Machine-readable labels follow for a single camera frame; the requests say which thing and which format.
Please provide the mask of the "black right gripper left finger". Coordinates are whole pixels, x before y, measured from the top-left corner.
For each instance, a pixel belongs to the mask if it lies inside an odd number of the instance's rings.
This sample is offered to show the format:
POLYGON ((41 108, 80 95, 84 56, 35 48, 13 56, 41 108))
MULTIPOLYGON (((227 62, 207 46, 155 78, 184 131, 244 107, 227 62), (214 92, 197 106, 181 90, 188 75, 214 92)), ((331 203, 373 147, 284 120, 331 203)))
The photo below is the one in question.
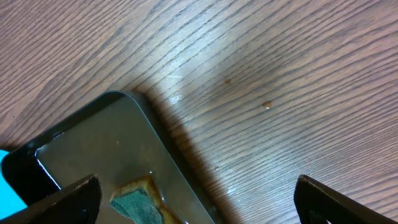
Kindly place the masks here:
POLYGON ((1 224, 94 224, 100 211, 101 199, 99 177, 90 174, 2 219, 1 224))

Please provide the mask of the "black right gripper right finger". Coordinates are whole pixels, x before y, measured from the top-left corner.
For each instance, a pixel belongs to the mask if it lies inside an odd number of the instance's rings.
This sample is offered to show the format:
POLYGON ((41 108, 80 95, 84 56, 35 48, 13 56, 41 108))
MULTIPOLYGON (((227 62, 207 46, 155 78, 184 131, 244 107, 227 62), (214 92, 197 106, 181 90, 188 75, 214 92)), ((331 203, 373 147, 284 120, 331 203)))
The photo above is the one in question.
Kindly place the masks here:
POLYGON ((397 224, 307 175, 298 177, 294 204, 301 223, 397 224))

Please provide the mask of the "green yellow sponge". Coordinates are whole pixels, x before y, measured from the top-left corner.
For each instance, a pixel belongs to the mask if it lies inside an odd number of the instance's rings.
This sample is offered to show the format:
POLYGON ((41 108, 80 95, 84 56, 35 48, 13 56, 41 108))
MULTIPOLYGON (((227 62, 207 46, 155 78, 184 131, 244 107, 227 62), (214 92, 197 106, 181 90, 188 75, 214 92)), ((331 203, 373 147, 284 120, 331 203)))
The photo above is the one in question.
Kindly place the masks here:
POLYGON ((117 188, 109 205, 135 224, 182 224, 164 203, 151 175, 145 175, 117 188))

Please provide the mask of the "teal plastic tray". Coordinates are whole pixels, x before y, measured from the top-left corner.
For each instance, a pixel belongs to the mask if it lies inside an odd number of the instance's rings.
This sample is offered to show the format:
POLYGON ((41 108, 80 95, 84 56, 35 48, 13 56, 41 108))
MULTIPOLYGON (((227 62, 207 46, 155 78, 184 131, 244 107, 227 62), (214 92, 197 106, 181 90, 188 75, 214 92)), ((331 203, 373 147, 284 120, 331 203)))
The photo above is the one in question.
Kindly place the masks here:
POLYGON ((0 200, 0 219, 2 220, 27 208, 24 201, 5 180, 2 168, 0 200))

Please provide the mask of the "black water tray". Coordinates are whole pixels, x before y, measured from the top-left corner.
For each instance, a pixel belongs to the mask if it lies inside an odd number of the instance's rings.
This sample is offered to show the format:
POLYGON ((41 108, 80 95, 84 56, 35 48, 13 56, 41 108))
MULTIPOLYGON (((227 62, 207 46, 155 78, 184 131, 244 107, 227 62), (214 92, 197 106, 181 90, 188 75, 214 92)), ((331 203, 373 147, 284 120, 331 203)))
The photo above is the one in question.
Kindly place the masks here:
POLYGON ((97 174, 103 192, 98 223, 127 223, 110 207, 111 195, 149 175, 184 223, 223 223, 192 164, 138 92, 103 93, 6 155, 1 172, 27 205, 97 174))

